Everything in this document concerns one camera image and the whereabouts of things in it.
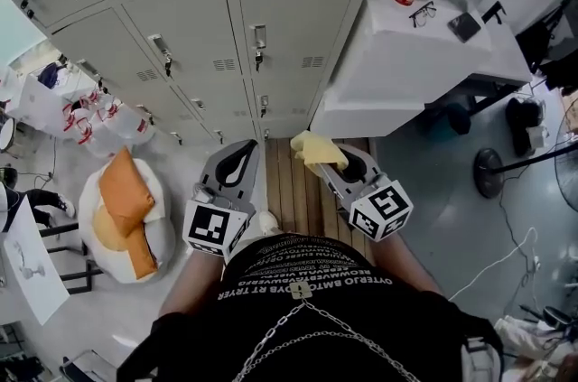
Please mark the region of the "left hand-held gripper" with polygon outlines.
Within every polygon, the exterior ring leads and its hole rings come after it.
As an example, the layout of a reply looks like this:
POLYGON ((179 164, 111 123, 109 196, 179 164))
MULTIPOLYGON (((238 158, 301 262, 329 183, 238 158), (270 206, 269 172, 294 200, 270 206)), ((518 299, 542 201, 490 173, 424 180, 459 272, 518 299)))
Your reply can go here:
POLYGON ((258 163, 254 139, 229 144, 209 157, 185 209, 182 239, 192 249, 231 257, 256 214, 251 199, 258 163))

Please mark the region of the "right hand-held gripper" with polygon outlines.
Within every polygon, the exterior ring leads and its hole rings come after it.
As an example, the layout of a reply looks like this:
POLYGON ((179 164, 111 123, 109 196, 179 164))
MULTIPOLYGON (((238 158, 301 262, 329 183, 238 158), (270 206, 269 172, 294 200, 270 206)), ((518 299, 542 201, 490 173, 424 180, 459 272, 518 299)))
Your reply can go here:
POLYGON ((335 163, 321 163, 321 178, 348 226, 380 242, 406 224, 414 205, 400 182, 390 180, 369 153, 349 144, 337 146, 348 166, 340 170, 335 163))

